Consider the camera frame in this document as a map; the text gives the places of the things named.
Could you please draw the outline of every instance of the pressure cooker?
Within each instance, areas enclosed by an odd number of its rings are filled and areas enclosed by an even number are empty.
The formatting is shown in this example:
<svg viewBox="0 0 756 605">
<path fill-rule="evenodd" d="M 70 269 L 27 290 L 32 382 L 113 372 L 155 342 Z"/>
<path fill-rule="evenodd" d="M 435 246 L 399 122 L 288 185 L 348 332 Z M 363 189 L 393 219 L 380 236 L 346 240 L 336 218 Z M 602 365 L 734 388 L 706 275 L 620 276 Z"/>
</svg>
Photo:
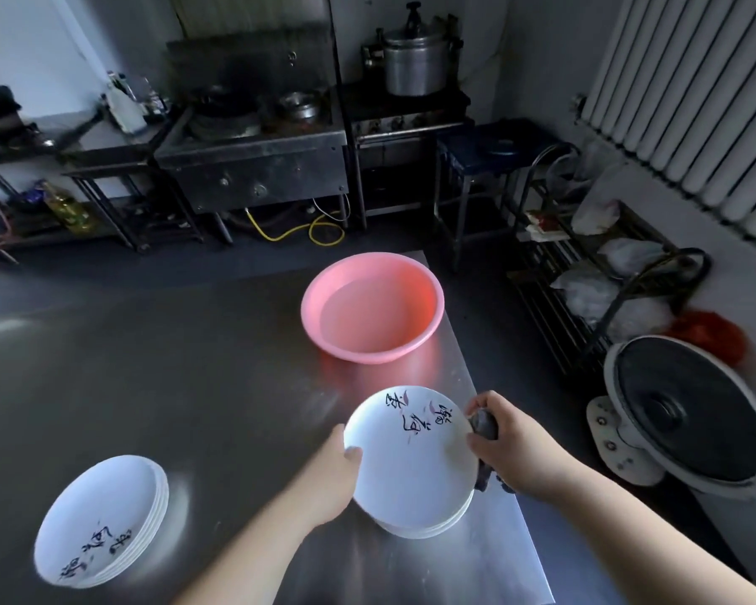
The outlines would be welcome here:
<svg viewBox="0 0 756 605">
<path fill-rule="evenodd" d="M 378 29 L 378 44 L 362 47 L 365 70 L 383 65 L 386 90 L 392 95 L 419 97 L 445 89 L 454 74 L 462 41 L 454 35 L 456 18 L 434 18 L 425 24 L 418 1 L 406 5 L 409 18 L 401 29 Z"/>
</svg>

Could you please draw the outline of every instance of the yellow hose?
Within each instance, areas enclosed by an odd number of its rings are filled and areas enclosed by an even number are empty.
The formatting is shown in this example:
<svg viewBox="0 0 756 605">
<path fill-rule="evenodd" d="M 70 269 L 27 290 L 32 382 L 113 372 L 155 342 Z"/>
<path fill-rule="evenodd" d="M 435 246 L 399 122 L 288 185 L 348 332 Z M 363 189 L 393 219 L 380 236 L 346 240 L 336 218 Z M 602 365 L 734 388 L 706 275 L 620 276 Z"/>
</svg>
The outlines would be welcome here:
<svg viewBox="0 0 756 605">
<path fill-rule="evenodd" d="M 260 233 L 263 239 L 267 239 L 269 242 L 280 242 L 282 239 L 287 238 L 290 236 L 294 231 L 300 231 L 301 229 L 307 229 L 308 230 L 308 238 L 315 243 L 317 246 L 335 246 L 336 244 L 340 243 L 344 239 L 344 229 L 337 225 L 336 223 L 328 223 L 327 221 L 323 221 L 323 218 L 325 217 L 324 214 L 321 214 L 317 216 L 311 223 L 305 223 L 304 225 L 299 225 L 294 227 L 293 229 L 289 229 L 287 232 L 278 235 L 276 238 L 270 238 L 268 235 L 266 235 L 263 232 L 263 229 L 260 228 L 260 225 L 255 222 L 255 219 L 252 217 L 252 213 L 249 211 L 249 208 L 244 208 L 244 212 L 247 213 L 247 216 L 249 217 L 250 222 L 255 227 L 255 229 Z M 333 214 L 338 214 L 339 211 L 336 210 L 333 212 Z M 339 231 L 342 232 L 342 234 L 339 236 L 338 239 L 336 239 L 333 242 L 320 242 L 318 239 L 313 237 L 313 229 L 314 227 L 320 227 L 320 226 L 328 226 L 328 227 L 336 227 Z"/>
</svg>

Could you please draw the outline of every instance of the hand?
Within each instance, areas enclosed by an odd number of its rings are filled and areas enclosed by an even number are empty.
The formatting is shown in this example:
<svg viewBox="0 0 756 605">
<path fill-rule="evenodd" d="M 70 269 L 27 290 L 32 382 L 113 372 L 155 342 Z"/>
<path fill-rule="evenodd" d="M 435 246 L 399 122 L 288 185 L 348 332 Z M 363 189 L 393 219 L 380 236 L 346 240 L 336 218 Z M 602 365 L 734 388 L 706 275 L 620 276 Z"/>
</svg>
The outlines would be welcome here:
<svg viewBox="0 0 756 605">
<path fill-rule="evenodd" d="M 513 489 L 554 501 L 583 465 L 531 416 L 490 390 L 471 399 L 465 414 L 485 407 L 498 422 L 495 441 L 470 433 L 473 453 L 496 470 Z"/>
<path fill-rule="evenodd" d="M 311 528 L 330 522 L 353 498 L 359 477 L 362 450 L 344 449 L 344 425 L 333 427 L 330 436 L 289 484 L 288 492 L 311 522 Z"/>
</svg>

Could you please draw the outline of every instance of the large silver pot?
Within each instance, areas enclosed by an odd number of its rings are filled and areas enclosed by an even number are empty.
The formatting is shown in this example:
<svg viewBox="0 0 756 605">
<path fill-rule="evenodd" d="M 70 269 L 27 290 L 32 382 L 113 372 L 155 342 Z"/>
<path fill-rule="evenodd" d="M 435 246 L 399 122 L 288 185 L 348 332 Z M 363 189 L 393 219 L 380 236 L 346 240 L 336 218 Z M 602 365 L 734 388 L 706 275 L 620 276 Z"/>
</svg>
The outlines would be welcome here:
<svg viewBox="0 0 756 605">
<path fill-rule="evenodd" d="M 445 89 L 451 62 L 452 39 L 442 25 L 426 25 L 410 2 L 409 19 L 402 29 L 383 35 L 386 90 L 392 95 L 417 97 Z"/>
</svg>

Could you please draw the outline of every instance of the blue stool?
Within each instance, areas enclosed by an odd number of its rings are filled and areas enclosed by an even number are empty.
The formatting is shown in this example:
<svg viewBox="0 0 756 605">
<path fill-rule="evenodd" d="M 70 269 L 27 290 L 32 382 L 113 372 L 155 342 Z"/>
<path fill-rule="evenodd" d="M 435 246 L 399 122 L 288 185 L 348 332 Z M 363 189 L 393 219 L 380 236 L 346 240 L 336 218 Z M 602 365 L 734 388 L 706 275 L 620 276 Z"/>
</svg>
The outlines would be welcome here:
<svg viewBox="0 0 756 605">
<path fill-rule="evenodd" d="M 434 180 L 433 217 L 435 228 L 442 228 L 451 243 L 454 253 L 451 264 L 454 271 L 459 267 L 464 243 L 477 239 L 486 239 L 500 234 L 515 231 L 504 217 L 504 210 L 518 214 L 511 203 L 509 195 L 510 178 L 515 176 L 521 168 L 530 168 L 524 192 L 529 189 L 534 167 L 544 163 L 548 154 L 562 149 L 555 148 L 562 142 L 525 118 L 501 120 L 489 125 L 464 127 L 455 131 L 448 131 L 437 137 L 437 165 Z M 504 176 L 501 191 L 470 192 L 471 184 L 480 176 Z M 447 196 L 443 197 L 444 188 Z M 498 218 L 493 229 L 465 233 L 467 220 L 467 204 L 471 200 L 483 197 L 485 201 L 501 197 L 501 209 L 496 210 L 491 204 Z M 456 208 L 453 229 L 443 218 L 444 210 L 448 206 Z"/>
</svg>

